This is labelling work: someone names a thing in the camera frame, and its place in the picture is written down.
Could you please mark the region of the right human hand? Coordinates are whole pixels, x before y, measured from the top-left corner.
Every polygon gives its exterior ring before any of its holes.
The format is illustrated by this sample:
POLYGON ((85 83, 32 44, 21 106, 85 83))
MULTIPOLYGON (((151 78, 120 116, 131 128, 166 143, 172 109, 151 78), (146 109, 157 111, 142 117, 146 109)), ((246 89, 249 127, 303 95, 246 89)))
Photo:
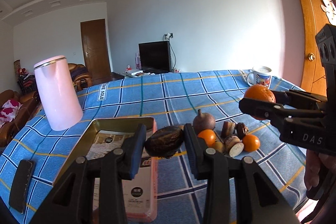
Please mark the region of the right human hand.
POLYGON ((327 169, 335 174, 336 160, 335 156, 325 155, 322 153, 315 153, 314 151, 306 151, 306 168, 304 183, 307 190, 316 187, 319 183, 319 171, 321 166, 324 165, 327 169))

